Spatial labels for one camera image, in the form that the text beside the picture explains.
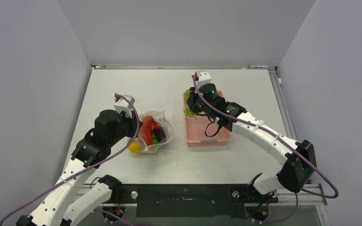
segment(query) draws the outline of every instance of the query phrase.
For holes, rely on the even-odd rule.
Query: tabletop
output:
[[[113,109],[113,94],[131,95],[139,115],[165,111],[174,128],[172,141],[156,154],[128,150],[102,164],[86,181],[109,174],[124,184],[243,184],[281,166],[265,150],[232,134],[227,145],[188,147],[185,137],[183,92],[193,86],[187,69],[94,69],[82,103],[67,159],[102,110]],[[207,70],[227,101],[236,102],[279,133],[285,127],[267,70]],[[125,146],[124,138],[112,154]]]

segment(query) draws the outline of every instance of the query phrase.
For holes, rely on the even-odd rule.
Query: pink plastic container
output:
[[[218,90],[218,94],[222,97],[222,91]],[[184,101],[184,109],[187,107],[187,103]],[[210,123],[207,117],[197,116],[197,119],[184,116],[185,118],[185,133],[187,138],[188,147],[199,147],[199,146],[215,146],[215,145],[226,145],[231,140],[231,133],[221,128],[220,132],[214,137],[206,137],[205,129]],[[207,128],[207,134],[211,135],[217,131],[218,125],[211,124]]]

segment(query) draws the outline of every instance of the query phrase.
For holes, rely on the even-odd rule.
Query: plastic bag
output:
[[[165,112],[150,111],[140,115],[143,125],[138,137],[128,147],[135,154],[156,153],[171,141],[174,130],[165,118]]]

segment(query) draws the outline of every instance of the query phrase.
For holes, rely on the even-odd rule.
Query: bolt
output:
[[[138,197],[138,192],[131,192],[131,198],[136,199]]]
[[[232,197],[238,198],[239,197],[239,192],[238,191],[232,192]]]

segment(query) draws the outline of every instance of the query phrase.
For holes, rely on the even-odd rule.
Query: cable tie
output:
[[[63,181],[65,184],[70,185],[71,187],[74,187],[74,185],[70,182],[68,182],[65,178],[59,177],[59,180]]]
[[[274,143],[274,142],[277,140],[277,138],[279,138],[280,136],[281,136],[281,134],[278,133],[278,134],[274,137],[274,139],[271,141],[271,143]]]
[[[253,128],[252,132],[256,132],[256,130],[264,124],[264,121],[263,120],[259,120],[259,123],[256,124],[256,126]]]

